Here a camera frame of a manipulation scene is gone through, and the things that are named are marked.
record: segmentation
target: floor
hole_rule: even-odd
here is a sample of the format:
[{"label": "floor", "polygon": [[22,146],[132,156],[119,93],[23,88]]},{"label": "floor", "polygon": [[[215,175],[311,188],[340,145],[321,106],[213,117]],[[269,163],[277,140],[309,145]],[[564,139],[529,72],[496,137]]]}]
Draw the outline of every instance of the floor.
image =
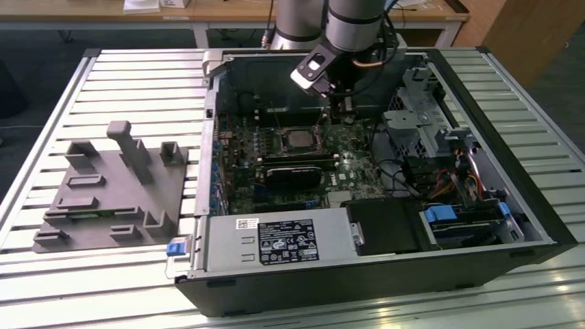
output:
[{"label": "floor", "polygon": [[[212,47],[255,47],[263,31],[211,32]],[[83,52],[88,48],[192,48],[191,31],[75,31],[64,43],[52,31],[0,31],[0,60],[30,101],[28,109],[0,119],[0,199],[59,101]],[[539,79],[529,93],[585,151],[585,25]]]}]

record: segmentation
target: slotted metal surface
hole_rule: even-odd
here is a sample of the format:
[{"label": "slotted metal surface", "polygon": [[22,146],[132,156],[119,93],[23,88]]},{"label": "slotted metal surface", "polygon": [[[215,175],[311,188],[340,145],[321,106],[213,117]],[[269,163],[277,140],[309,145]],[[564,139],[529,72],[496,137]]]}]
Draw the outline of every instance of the slotted metal surface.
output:
[{"label": "slotted metal surface", "polygon": [[[209,319],[165,276],[164,246],[35,254],[43,222],[68,163],[71,139],[104,138],[108,120],[135,123],[147,147],[179,141],[189,167],[179,233],[193,231],[200,120],[201,51],[104,51],[80,67],[63,115],[16,195],[0,231],[0,328],[541,328],[585,320],[585,174],[581,154],[497,64],[471,50],[444,51],[461,80],[581,244],[541,265],[512,271],[484,287]],[[455,117],[463,120],[456,107]],[[179,262],[179,270],[187,268]],[[396,280],[389,273],[389,280]]]}]

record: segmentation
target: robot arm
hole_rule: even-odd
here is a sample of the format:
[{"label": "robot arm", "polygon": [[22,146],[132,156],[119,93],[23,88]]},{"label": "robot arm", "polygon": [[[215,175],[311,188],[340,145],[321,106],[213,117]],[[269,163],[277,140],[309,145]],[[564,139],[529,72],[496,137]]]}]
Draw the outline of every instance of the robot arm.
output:
[{"label": "robot arm", "polygon": [[[279,41],[276,44],[279,49],[307,49],[308,45],[319,41],[316,33],[319,29],[315,24],[311,25],[311,22],[315,22],[323,13],[319,10],[305,10],[308,3],[313,6],[319,5],[317,3],[323,5],[323,1],[279,1],[281,13],[277,19],[279,38],[283,37],[281,30],[287,28],[295,31],[295,37],[307,38],[297,40],[309,41],[303,45],[297,43],[289,48],[279,46],[283,44]],[[369,62],[377,42],[377,32],[385,19],[384,5],[385,0],[329,0],[325,39],[316,45],[291,74],[292,80],[307,92],[315,92],[339,101],[340,98],[351,95],[353,85],[364,76],[364,69],[379,67],[385,63],[385,58],[375,63]]]}]

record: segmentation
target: cable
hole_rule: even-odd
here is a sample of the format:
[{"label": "cable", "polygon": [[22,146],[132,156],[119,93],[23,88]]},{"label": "cable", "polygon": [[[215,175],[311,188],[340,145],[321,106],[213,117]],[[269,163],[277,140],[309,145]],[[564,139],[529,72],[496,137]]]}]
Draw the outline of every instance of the cable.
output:
[{"label": "cable", "polygon": [[12,125],[8,127],[0,127],[0,129],[20,129],[20,128],[43,128],[44,125]]},{"label": "cable", "polygon": [[268,12],[267,29],[271,29],[272,9],[273,9],[273,7],[275,7],[275,0],[271,1],[271,11]]},{"label": "cable", "polygon": [[395,10],[400,10],[400,12],[403,13],[403,29],[407,27],[407,15],[404,14],[404,12],[408,10],[411,12],[416,12],[416,9],[404,9],[403,5],[399,4],[399,2],[396,3],[396,5],[400,7],[400,9],[395,8]]}]

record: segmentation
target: blue latch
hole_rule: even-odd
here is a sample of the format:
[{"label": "blue latch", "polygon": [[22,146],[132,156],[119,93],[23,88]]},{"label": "blue latch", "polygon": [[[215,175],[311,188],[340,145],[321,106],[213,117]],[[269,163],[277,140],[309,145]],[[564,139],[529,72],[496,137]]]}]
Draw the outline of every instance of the blue latch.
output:
[{"label": "blue latch", "polygon": [[452,206],[431,206],[424,211],[427,221],[433,223],[435,221],[453,221],[457,219],[456,211]]},{"label": "blue latch", "polygon": [[184,256],[185,255],[185,249],[187,249],[187,242],[171,242],[167,245],[167,256]]},{"label": "blue latch", "polygon": [[508,217],[512,214],[511,208],[505,202],[500,202],[497,204],[500,211],[503,212],[504,217]]}]

